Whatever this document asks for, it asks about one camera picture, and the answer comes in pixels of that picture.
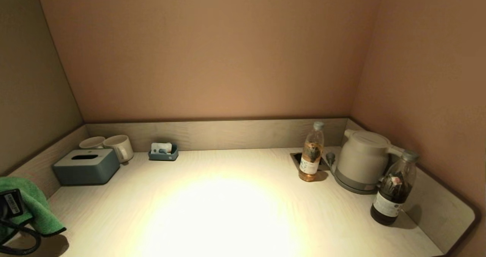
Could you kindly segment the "cream ceramic mug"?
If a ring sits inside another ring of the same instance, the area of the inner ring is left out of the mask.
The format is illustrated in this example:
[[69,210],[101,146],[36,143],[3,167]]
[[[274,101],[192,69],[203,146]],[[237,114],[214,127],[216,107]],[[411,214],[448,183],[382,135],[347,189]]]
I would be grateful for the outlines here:
[[96,136],[90,137],[79,143],[79,148],[81,149],[103,149],[105,137]]

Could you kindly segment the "light amber tea bottle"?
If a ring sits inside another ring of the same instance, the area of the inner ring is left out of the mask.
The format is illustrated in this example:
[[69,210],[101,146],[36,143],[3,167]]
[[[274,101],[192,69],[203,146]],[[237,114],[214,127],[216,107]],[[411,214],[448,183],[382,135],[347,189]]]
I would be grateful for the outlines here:
[[324,149],[323,127],[323,122],[314,122],[313,129],[306,136],[299,163],[299,178],[303,181],[314,181],[316,178]]

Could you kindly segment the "black recessed power socket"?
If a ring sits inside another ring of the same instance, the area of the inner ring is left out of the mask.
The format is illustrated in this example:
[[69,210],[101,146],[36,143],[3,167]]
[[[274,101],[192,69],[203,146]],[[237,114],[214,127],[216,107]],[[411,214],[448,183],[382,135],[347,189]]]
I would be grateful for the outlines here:
[[[297,169],[299,168],[301,162],[301,156],[302,153],[290,153],[290,157],[293,159]],[[330,168],[323,157],[321,157],[319,161],[317,171],[318,172],[330,171]]]

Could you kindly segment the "long wooden desk upstand panel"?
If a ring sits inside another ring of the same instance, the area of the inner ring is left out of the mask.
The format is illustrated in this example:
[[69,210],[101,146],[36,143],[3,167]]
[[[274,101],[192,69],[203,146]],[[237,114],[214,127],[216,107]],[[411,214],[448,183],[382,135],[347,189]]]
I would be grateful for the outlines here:
[[265,119],[87,124],[91,136],[127,135],[134,152],[152,143],[180,150],[302,148],[316,119]]

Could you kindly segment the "dark tea bottle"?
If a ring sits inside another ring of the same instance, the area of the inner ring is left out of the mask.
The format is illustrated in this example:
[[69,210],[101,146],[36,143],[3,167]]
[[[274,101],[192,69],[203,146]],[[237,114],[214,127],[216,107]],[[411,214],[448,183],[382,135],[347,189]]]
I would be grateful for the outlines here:
[[396,221],[415,184],[419,158],[413,150],[405,150],[384,174],[370,208],[371,217],[379,224],[392,225]]

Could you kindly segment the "grey kettle base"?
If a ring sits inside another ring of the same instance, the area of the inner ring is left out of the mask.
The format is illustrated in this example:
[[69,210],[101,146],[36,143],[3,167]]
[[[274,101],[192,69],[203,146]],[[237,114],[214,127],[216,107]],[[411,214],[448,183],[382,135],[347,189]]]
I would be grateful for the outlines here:
[[342,188],[360,195],[371,195],[378,192],[377,184],[363,184],[347,178],[344,174],[336,170],[334,172],[335,181]]

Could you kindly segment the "wooden side panel rounded corner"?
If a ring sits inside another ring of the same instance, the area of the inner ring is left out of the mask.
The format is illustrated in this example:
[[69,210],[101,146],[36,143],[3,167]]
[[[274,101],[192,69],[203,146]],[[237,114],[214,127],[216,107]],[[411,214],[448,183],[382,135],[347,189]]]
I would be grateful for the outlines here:
[[479,208],[420,164],[403,211],[443,257],[452,257],[481,221]]

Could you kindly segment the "blue-grey tissue box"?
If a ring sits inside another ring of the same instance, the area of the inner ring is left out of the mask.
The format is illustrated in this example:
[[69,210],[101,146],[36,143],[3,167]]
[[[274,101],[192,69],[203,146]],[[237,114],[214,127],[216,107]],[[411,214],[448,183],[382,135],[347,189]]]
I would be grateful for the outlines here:
[[63,186],[106,184],[118,171],[120,163],[113,149],[78,149],[52,165]]

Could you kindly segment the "green microfibre cloth black edge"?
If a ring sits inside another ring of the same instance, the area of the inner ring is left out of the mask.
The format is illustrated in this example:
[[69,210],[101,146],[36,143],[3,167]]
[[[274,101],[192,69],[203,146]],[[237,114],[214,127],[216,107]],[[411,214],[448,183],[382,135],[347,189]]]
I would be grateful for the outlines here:
[[[36,184],[26,178],[0,177],[0,191],[20,189],[25,207],[23,216],[12,221],[24,221],[43,237],[55,236],[66,231],[66,227],[53,214],[47,198]],[[19,230],[0,226],[0,243],[10,240]]]

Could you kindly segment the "wooden desk side panel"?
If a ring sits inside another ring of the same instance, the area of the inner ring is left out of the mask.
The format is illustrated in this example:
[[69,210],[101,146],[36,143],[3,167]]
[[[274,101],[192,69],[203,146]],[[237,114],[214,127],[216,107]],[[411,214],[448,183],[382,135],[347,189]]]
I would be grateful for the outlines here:
[[53,145],[49,146],[38,155],[21,163],[14,169],[1,174],[1,176],[20,177],[32,181],[50,198],[61,188],[52,165],[67,155],[70,151],[78,148],[79,143],[89,137],[85,125],[81,125],[70,134],[67,134]]

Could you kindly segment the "white sachet packets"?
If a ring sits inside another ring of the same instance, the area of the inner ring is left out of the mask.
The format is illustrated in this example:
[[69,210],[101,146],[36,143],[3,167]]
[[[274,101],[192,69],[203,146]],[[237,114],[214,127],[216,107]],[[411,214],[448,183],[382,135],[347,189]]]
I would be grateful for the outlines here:
[[172,143],[152,143],[151,154],[172,154]]

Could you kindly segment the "cream electric kettle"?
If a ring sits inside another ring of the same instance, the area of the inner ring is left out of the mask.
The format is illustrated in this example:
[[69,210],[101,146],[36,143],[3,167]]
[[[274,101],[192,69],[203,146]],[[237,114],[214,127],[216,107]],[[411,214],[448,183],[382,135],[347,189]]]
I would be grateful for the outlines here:
[[345,130],[346,143],[335,170],[363,184],[378,184],[388,164],[389,155],[400,157],[404,149],[394,146],[382,135],[370,131]]

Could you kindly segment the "small blue sachet tray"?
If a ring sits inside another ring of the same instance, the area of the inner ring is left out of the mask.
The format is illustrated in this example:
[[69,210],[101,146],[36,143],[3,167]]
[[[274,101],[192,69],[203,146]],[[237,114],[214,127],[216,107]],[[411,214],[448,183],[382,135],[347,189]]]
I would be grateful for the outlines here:
[[172,154],[151,154],[148,152],[148,159],[151,161],[175,161],[179,156],[178,146],[172,143]]

